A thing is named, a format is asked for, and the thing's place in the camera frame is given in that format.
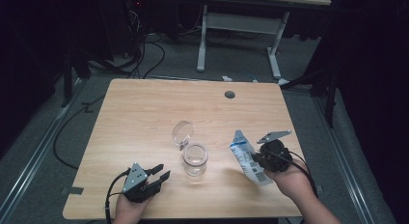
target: person's left hand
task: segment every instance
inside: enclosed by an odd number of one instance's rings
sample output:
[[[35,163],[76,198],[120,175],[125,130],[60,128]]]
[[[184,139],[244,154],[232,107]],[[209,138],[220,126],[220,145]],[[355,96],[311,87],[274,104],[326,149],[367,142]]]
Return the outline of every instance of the person's left hand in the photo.
[[[117,210],[115,212],[114,224],[136,224],[141,220],[142,213],[153,199],[149,197],[143,203],[132,203],[120,194],[117,200]]]

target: human hand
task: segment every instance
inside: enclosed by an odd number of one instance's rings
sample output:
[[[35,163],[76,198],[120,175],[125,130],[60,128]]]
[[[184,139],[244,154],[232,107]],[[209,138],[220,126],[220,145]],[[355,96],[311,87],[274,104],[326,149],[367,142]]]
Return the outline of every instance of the human hand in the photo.
[[[143,203],[132,203],[127,198],[120,194],[117,200],[117,210],[115,212],[114,224],[136,224],[141,220],[142,214],[150,201],[149,197]]]
[[[293,159],[293,162],[308,172],[307,166],[301,160]],[[273,173],[264,169],[264,174],[272,179],[280,191],[293,201],[306,196],[314,196],[310,181],[306,175],[292,164],[284,172]]]

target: background desk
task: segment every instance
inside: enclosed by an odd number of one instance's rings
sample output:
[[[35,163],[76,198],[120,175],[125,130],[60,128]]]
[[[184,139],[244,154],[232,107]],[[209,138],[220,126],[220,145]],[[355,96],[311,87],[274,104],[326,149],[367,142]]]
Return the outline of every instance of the background desk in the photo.
[[[226,91],[234,91],[235,98],[225,98]],[[181,152],[172,139],[174,126],[182,120],[195,125],[191,142],[208,148],[207,169],[198,178],[183,171]],[[69,195],[64,217],[104,218],[109,185],[134,161],[146,169],[163,163],[163,172],[172,171],[144,218],[299,216],[275,183],[257,186],[242,173],[229,148],[237,129],[256,150],[257,140],[268,131],[291,129],[282,141],[302,155],[276,84],[113,80],[73,183],[84,191]],[[123,181],[113,193],[121,191]],[[111,199],[113,214],[116,199]]]

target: desk grommet hole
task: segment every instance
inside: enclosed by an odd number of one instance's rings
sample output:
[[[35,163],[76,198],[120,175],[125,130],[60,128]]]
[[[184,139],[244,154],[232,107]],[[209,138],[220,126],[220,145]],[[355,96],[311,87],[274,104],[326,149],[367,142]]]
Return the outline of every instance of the desk grommet hole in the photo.
[[[235,93],[233,91],[226,91],[225,92],[225,97],[232,99],[232,98],[235,97]]]

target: human arm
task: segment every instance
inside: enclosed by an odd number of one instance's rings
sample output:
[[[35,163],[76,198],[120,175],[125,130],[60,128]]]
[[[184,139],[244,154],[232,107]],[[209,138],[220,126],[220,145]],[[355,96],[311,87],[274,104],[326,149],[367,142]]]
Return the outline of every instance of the human arm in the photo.
[[[132,203],[120,194],[117,200],[114,224],[136,224],[141,220],[145,208],[153,197],[148,198],[143,203]]]
[[[293,159],[308,172],[306,165]],[[264,174],[276,182],[280,191],[290,198],[301,211],[306,223],[338,224],[339,220],[316,198],[310,181],[298,168],[290,165],[284,172],[273,173],[264,170]]]

